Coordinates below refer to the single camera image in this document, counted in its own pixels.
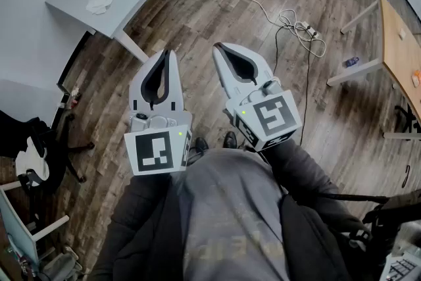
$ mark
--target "table leg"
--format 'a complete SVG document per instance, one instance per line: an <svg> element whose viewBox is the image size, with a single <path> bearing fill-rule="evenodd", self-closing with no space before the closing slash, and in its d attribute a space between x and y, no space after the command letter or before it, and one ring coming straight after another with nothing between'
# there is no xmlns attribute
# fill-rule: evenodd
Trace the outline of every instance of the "table leg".
<svg viewBox="0 0 421 281"><path fill-rule="evenodd" d="M381 59L374 59L373 61L370 61L369 63L364 63L358 67L349 67L342 74L330 78L327 81L327 85L330 87L336 86L337 84L340 84L344 81L352 80L359 76L379 70L382 66L383 61Z"/></svg>
<svg viewBox="0 0 421 281"><path fill-rule="evenodd" d="M119 32L115 33L114 39L121 43L124 48L126 48L141 62L145 63L149 60L149 57L145 54L145 52L142 51L132 39L130 39L130 36L128 36L124 30L120 30Z"/></svg>
<svg viewBox="0 0 421 281"><path fill-rule="evenodd" d="M376 0L375 2L373 2L369 7L367 7L365 10L363 10L354 19L352 19L350 22L348 22L346 25L344 25L344 27L341 28L341 33L345 33L347 31L349 31L352 27L354 27L360 21L365 19L368 15L371 14L372 11L377 9L378 5L379 5L379 0Z"/></svg>
<svg viewBox="0 0 421 281"><path fill-rule="evenodd" d="M47 234L50 234L53 230L59 228L64 223L68 222L68 219L69 219L69 217L65 215L64 217L58 219L58 221L56 221L53 224L45 227L43 230L40 230L38 233L35 233L32 236L32 239L35 242L37 242L39 239L45 237Z"/></svg>
<svg viewBox="0 0 421 281"><path fill-rule="evenodd" d="M20 188L20 187L21 187L21 185L20 185L20 182L19 181L13 182L13 183L8 183L8 184L0 185L0 188L3 191L7 191L7 190L11 190L11 189L16 189L16 188Z"/></svg>
<svg viewBox="0 0 421 281"><path fill-rule="evenodd" d="M392 140L421 140L421 134L414 132L385 132L383 137Z"/></svg>

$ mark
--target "white cable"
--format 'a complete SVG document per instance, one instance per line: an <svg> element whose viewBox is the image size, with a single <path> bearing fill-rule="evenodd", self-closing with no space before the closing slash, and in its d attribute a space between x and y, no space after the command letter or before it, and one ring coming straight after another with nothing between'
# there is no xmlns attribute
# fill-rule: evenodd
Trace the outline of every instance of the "white cable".
<svg viewBox="0 0 421 281"><path fill-rule="evenodd" d="M277 22L274 22L274 21L271 21L270 19L269 19L269 16L268 16L268 13L266 12L266 10L263 8L263 6L262 6L262 4L260 4L257 0L250 0L250 1L252 1L252 2L254 2L254 3L256 3L258 6L260 6L260 8L262 9L262 11L263 11L263 13L264 13L264 15L265 15L265 17L266 17L266 19L271 23L271 24L273 24L273 25L275 25L275 26L277 26L277 27L280 27L280 28L288 28L288 30L294 35L294 36L296 36L297 38L298 38L298 40L300 41L300 44L307 50L307 51L309 51L311 54L313 54L315 57L318 57L318 58L320 58L320 57L323 57L323 55L325 54L325 52L326 52L326 48L327 48L327 46L326 46L326 42L324 42L322 39L316 39L316 38L313 38L312 36L311 36L311 34L309 33L309 31L307 30L307 27L304 27L304 25L303 25L303 23L301 22L301 21L297 21L297 13L294 11L294 10L292 10L292 9L284 9L284 10L282 10L280 13L279 13L279 15L278 15L278 18L279 18L279 20L280 20L280 22L282 22L282 24L284 24L284 25L279 25ZM294 14L294 19L295 19L295 21L294 21L294 23L292 24L291 23L291 21L286 17L286 16L284 16L284 15L282 15L282 13L283 12L287 12L287 11L290 11L290 12L292 12L293 14ZM304 38L303 36L300 36L299 34L298 34L298 31L305 31L309 36L310 36L310 39L306 39L306 38ZM303 43L303 41L306 41L306 42L310 42L310 41L321 41L323 44L324 44L324 50L323 50L323 53L321 54L321 55L317 55L316 53L313 53L310 49L308 49L305 45L304 45L304 43Z"/></svg>

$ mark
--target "black cable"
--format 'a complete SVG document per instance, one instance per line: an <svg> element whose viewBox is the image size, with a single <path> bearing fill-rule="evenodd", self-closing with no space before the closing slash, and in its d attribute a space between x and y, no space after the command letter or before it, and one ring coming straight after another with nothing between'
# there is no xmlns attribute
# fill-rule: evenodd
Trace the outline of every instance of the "black cable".
<svg viewBox="0 0 421 281"><path fill-rule="evenodd" d="M407 175L405 176L405 179L403 180L403 183L402 183L402 188L404 188L404 187L405 187L405 185L406 185L406 184L407 184L407 182L408 182L409 171L410 171L410 166L409 166L409 165L407 165L407 168L405 169L405 173L406 173Z"/></svg>
<svg viewBox="0 0 421 281"><path fill-rule="evenodd" d="M390 197L384 195L358 195L358 194L338 194L338 193L315 193L318 197L325 197L336 200L346 201L373 201L378 204L385 204Z"/></svg>
<svg viewBox="0 0 421 281"><path fill-rule="evenodd" d="M305 109L304 109L304 121L303 121L303 129L301 130L301 139L300 139L300 146L303 144L303 136L304 136L304 127L305 127L305 119L307 117L307 104L309 102L309 74L310 74L310 51L311 51L311 43L312 39L310 40L310 47L309 53L307 54L307 61L309 63L307 67L307 84L305 89Z"/></svg>
<svg viewBox="0 0 421 281"><path fill-rule="evenodd" d="M274 68L274 75L275 75L275 71L276 71L276 67L278 66L278 32L284 27L279 27L279 30L276 31L275 33L275 44L276 44L276 58L275 58L275 68Z"/></svg>

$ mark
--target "wooden floor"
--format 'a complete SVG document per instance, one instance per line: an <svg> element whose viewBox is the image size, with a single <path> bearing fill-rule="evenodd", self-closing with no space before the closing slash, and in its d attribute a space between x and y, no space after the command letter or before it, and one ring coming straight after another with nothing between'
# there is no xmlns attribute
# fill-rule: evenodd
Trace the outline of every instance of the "wooden floor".
<svg viewBox="0 0 421 281"><path fill-rule="evenodd" d="M381 53L378 13L345 35L339 32L374 0L257 1L273 20L282 9L295 9L298 19L312 25L328 45L324 57L310 58L303 147L316 162L345 193L393 195L421 188L421 142L382 138L383 132L400 127L394 105L406 106L387 74L379 71L334 88L326 85L329 77L341 72L344 60L357 56L362 63ZM409 28L421 32L407 2L390 1ZM212 147L222 146L225 132L233 130L222 113L226 95L212 60L212 45L218 41L241 44L274 66L276 30L249 0L148 0L126 27L150 56L164 47L176 50L185 106L193 113L193 135L204 136ZM303 118L307 52L287 30L278 34L278 45L276 75L293 92ZM320 46L313 48L321 52ZM62 227L62 240L74 248L88 270L101 249L112 210L132 176L123 134L128 130L128 85L140 66L117 42L96 33L64 83L68 90L78 87L82 92L74 109L70 145L93 141L96 147L72 158L87 182L79 185L66 175L53 204L56 217L70 217ZM294 138L299 140L300 130ZM402 189L406 165L412 170ZM349 206L358 217L372 208L370 203Z"/></svg>

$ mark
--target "small bottle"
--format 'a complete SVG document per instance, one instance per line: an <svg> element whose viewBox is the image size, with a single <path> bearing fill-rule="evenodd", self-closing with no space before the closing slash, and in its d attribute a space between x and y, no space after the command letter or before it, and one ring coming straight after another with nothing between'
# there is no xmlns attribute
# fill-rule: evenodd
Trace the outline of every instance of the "small bottle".
<svg viewBox="0 0 421 281"><path fill-rule="evenodd" d="M353 66L360 60L359 57L351 57L350 59L346 60L343 64L346 68Z"/></svg>
<svg viewBox="0 0 421 281"><path fill-rule="evenodd" d="M414 87L417 88L420 85L420 71L419 70L415 70L414 75L412 75L412 83L414 84Z"/></svg>

